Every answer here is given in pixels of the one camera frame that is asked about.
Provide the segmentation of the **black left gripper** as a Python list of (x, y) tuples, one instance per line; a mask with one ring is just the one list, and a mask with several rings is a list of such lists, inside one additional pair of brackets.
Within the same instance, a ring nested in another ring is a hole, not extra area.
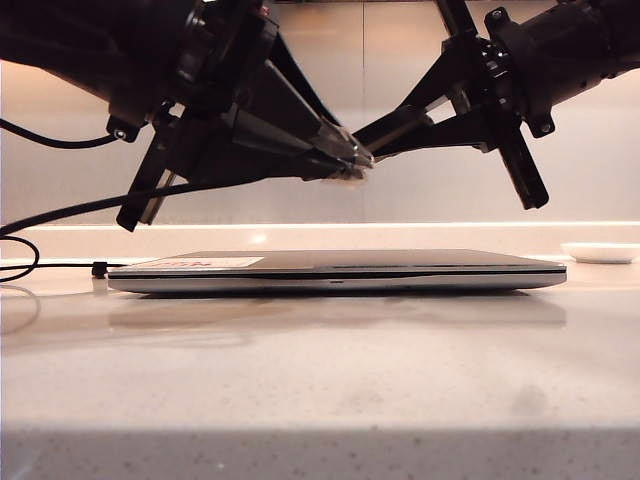
[(147, 116), (154, 137), (116, 217), (121, 227), (152, 223), (163, 198), (144, 193), (170, 187), (175, 177), (360, 180), (374, 166), (373, 155), (270, 59), (275, 32), (261, 1), (195, 7), (174, 77)]

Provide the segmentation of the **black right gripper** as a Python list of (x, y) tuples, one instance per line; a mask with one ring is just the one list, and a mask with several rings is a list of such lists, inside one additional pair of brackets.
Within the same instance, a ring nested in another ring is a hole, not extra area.
[(398, 106), (398, 117), (417, 119), (446, 101), (456, 116), (402, 134), (388, 152), (454, 146), (497, 150), (523, 207), (544, 206), (549, 195), (521, 132), (524, 122), (536, 137), (554, 130), (550, 101), (533, 85), (531, 42), (502, 7), (485, 17), (487, 39), (478, 35), (463, 1), (439, 1), (437, 7), (449, 38)]

